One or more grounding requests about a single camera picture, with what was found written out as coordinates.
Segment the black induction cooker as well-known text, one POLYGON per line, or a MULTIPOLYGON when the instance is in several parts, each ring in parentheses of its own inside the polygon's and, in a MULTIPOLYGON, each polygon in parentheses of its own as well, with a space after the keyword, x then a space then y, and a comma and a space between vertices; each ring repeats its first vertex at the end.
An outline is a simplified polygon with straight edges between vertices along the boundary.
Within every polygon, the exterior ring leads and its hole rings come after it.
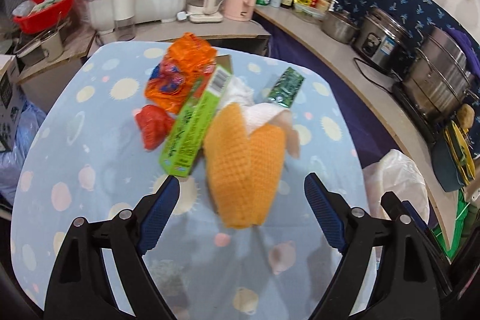
POLYGON ((425 142, 432 146, 440 136, 438 126, 433 126, 427 122, 421 112, 410 101, 400 82, 394 83, 391 87, 391 94, 403 111, 411 119, 415 128, 421 133, 425 142))

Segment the blue patterned tablecloth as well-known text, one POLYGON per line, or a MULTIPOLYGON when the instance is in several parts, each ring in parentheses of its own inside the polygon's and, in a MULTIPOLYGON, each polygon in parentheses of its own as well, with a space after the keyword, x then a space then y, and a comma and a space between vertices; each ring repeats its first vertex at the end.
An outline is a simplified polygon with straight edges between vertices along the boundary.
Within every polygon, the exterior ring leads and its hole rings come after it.
MULTIPOLYGON (((160 152, 144 149, 135 115, 165 43, 101 47, 76 73, 41 125, 19 178, 11 259, 19 285, 46 299, 56 255, 76 217, 91 222, 134 207, 164 181, 160 152)), ((291 108, 300 156, 287 157, 265 223, 228 229, 210 200, 204 165, 181 196, 157 246, 144 258, 180 319, 306 319, 340 261, 304 195, 317 174, 349 205, 368 205, 352 138, 328 83, 310 67, 291 108)))

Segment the large steel steamer pot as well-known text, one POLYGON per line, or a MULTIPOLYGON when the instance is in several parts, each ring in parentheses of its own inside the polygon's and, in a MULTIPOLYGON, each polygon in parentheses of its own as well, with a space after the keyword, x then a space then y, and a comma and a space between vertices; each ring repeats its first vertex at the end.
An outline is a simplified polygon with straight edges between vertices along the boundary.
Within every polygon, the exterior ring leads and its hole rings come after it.
POLYGON ((453 37, 433 27, 415 48, 415 60, 402 82, 417 112, 430 124, 448 118, 472 91, 473 75, 453 37))

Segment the green drink carton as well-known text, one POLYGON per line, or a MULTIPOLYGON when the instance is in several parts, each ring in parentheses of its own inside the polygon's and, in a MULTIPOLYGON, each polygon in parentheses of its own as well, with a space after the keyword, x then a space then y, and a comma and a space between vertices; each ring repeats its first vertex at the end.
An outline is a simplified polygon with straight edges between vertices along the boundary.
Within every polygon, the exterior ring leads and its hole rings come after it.
POLYGON ((265 101, 289 109, 301 89, 304 77, 294 68, 288 67, 270 89, 265 101))

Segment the white cardboard box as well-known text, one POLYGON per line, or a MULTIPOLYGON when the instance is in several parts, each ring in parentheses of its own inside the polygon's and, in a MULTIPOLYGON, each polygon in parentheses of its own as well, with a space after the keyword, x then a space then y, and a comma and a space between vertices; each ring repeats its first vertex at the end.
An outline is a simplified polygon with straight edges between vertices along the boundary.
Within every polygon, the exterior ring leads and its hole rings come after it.
POLYGON ((12 151, 20 115, 24 109, 25 97, 18 85, 20 77, 18 63, 14 55, 1 55, 1 99, 0 132, 1 152, 12 151))

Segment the white blender cup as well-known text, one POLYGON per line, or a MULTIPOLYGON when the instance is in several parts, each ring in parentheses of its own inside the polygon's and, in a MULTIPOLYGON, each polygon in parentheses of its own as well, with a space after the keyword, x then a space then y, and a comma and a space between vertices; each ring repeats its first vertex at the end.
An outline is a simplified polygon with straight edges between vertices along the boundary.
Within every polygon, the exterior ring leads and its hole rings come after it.
POLYGON ((136 0, 112 0, 114 32, 117 40, 133 40, 135 37, 136 0))

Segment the white paper towel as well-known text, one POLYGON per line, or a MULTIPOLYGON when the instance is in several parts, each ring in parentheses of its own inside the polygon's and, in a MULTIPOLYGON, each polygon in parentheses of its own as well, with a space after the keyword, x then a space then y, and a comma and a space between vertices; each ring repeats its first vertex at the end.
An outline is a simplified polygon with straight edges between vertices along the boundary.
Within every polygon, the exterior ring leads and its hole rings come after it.
POLYGON ((232 103, 237 103, 240 106, 253 106, 254 90, 246 85, 237 76, 232 76, 224 93, 218 103, 217 110, 223 110, 224 107, 232 103))
POLYGON ((241 112, 248 136, 266 124, 280 127, 286 135, 288 154, 290 157, 299 159, 299 133, 294 129, 293 115, 288 108, 275 103, 264 102, 253 106, 243 106, 241 112))

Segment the small steel pot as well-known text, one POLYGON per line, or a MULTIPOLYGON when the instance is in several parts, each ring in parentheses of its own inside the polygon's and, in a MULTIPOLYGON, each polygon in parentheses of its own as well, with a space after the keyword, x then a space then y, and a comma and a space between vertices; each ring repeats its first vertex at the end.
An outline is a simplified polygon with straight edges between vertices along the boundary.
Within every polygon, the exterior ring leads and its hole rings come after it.
POLYGON ((350 45, 359 28, 346 15, 327 11, 321 23, 321 30, 337 42, 350 45))

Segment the enamel mug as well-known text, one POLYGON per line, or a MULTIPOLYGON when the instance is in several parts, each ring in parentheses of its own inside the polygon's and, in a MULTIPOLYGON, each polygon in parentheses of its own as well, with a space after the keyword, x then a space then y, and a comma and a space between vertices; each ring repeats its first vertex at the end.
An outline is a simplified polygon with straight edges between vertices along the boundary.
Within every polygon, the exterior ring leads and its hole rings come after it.
POLYGON ((59 30, 50 30, 41 37, 41 49, 47 62, 54 62, 64 52, 59 30))

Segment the red crumpled plastic bag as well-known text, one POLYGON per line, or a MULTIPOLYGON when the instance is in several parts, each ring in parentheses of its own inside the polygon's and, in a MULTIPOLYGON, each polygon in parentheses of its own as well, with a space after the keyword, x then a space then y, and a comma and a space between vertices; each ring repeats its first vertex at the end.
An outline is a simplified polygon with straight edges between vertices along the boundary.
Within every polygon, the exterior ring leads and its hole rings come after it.
POLYGON ((136 115, 137 126, 142 133, 146 150, 158 148, 172 130, 175 122, 164 109, 155 105, 144 106, 136 115))

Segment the orange plastic snack bag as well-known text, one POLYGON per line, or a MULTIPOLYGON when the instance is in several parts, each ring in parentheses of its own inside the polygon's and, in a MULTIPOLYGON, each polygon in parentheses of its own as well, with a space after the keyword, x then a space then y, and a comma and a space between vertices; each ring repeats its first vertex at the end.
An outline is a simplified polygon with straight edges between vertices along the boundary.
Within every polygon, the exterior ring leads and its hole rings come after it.
POLYGON ((185 33, 168 47, 152 71, 145 86, 145 98, 177 115, 197 79, 213 73, 216 54, 217 50, 206 40, 185 33))

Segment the white bag trash bin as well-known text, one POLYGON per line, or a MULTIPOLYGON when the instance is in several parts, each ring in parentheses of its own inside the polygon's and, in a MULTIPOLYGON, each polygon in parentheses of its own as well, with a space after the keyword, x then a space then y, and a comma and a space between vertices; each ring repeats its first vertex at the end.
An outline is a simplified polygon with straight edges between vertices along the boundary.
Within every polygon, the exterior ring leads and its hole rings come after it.
POLYGON ((409 201, 425 223, 429 221, 425 179, 410 157, 391 149, 378 162, 366 166, 363 177, 368 207, 374 218, 389 219, 381 206, 381 199, 384 193, 391 191, 400 201, 409 201))

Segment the red plastic basin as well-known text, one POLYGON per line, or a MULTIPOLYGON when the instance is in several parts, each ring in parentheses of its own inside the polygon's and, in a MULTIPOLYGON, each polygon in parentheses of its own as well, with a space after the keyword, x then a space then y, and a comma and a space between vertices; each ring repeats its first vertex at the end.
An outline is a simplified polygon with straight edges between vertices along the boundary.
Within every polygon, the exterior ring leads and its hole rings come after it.
MULTIPOLYGON (((37 5, 44 3, 46 0, 32 0, 37 5)), ((46 6, 39 11, 28 14, 24 17, 13 17, 21 32, 28 35, 37 34, 46 29, 50 29, 65 19, 73 7, 75 0, 59 0, 51 6, 46 6)))

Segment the orange foam fruit net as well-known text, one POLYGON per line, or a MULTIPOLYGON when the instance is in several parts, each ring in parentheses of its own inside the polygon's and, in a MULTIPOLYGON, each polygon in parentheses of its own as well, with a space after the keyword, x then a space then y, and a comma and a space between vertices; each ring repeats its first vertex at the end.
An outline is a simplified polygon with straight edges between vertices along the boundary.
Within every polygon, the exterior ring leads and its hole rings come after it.
POLYGON ((211 121, 203 141, 211 198, 225 227, 265 222, 281 179, 286 132, 264 124, 249 134, 241 107, 232 103, 211 121))

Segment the stacked yellow green bowls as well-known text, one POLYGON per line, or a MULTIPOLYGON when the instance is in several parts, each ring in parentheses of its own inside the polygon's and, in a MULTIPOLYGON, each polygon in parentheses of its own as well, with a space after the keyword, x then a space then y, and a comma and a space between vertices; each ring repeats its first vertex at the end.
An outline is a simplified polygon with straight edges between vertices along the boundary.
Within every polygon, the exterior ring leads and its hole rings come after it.
POLYGON ((465 188, 475 180, 475 165, 469 150, 464 133, 450 121, 431 149, 433 171, 445 193, 465 188))

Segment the green wasabi box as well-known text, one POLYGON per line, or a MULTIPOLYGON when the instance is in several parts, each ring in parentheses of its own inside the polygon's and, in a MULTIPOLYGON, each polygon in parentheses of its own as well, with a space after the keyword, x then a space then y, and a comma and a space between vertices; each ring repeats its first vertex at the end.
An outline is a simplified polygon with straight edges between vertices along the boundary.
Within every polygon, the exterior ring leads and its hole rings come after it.
POLYGON ((166 174, 187 177, 190 173, 231 76, 229 65, 216 64, 211 74, 195 81, 160 154, 166 174))

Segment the silver rice cooker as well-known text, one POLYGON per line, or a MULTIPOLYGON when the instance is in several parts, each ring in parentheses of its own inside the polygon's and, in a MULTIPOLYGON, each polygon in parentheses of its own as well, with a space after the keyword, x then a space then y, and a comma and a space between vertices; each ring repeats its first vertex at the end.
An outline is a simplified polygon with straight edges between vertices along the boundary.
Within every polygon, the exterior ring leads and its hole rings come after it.
POLYGON ((378 71, 394 73, 400 79, 412 62, 406 29, 378 7, 371 7, 364 16, 352 48, 378 71))

